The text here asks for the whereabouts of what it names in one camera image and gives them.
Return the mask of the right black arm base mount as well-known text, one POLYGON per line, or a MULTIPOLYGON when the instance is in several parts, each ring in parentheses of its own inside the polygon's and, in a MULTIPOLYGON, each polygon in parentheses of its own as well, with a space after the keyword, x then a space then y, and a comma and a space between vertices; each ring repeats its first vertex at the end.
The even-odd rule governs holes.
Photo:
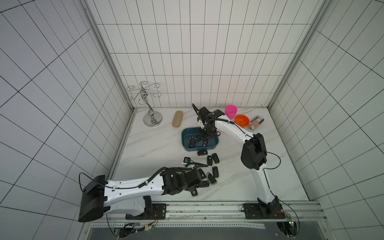
POLYGON ((275 197, 270 203, 264 203, 258 199, 257 203, 243 204, 241 211, 245 213, 245 218, 248 220, 283 220, 286 218, 278 197, 275 197))

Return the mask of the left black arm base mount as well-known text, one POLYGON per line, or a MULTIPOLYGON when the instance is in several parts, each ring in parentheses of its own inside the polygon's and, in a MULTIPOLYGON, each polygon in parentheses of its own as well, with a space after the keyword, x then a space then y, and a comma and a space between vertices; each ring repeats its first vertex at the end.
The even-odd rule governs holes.
POLYGON ((153 203, 150 196, 142 197, 144 201, 144 210, 140 215, 133 216, 126 214, 126 220, 164 220, 167 213, 167 204, 153 203))

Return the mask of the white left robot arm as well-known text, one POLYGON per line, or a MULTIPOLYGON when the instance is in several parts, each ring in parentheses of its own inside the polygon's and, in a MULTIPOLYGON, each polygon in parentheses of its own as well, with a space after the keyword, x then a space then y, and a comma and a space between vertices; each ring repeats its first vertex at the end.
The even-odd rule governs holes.
POLYGON ((108 214, 136 217, 144 212, 152 212, 150 197, 192 192, 203 182, 198 168, 176 167, 162 167, 150 177, 127 181, 107 180, 105 175, 85 177, 90 182, 81 188, 80 223, 92 222, 108 214))

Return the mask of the chrome black car key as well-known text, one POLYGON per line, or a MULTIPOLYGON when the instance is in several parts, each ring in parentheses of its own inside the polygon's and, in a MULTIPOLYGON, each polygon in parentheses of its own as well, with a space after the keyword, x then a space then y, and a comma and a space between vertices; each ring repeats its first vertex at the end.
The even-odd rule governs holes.
POLYGON ((189 148, 194 148, 197 144, 198 140, 196 137, 191 137, 189 139, 189 148))

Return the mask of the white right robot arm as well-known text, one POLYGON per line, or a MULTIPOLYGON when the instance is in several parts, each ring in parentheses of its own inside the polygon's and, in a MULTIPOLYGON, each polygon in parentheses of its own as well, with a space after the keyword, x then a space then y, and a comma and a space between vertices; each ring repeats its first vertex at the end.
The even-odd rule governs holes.
POLYGON ((268 182, 266 172, 269 170, 266 165, 268 152, 263 135, 245 130, 219 109, 211 112, 205 107, 198 109, 194 104, 192 107, 197 114, 200 128, 198 136, 189 140, 189 145, 194 147, 199 142, 205 145, 210 138, 218 134, 218 131, 236 140, 242 147, 241 161, 251 170, 255 180, 260 212, 270 214, 278 209, 279 198, 272 193, 268 182))

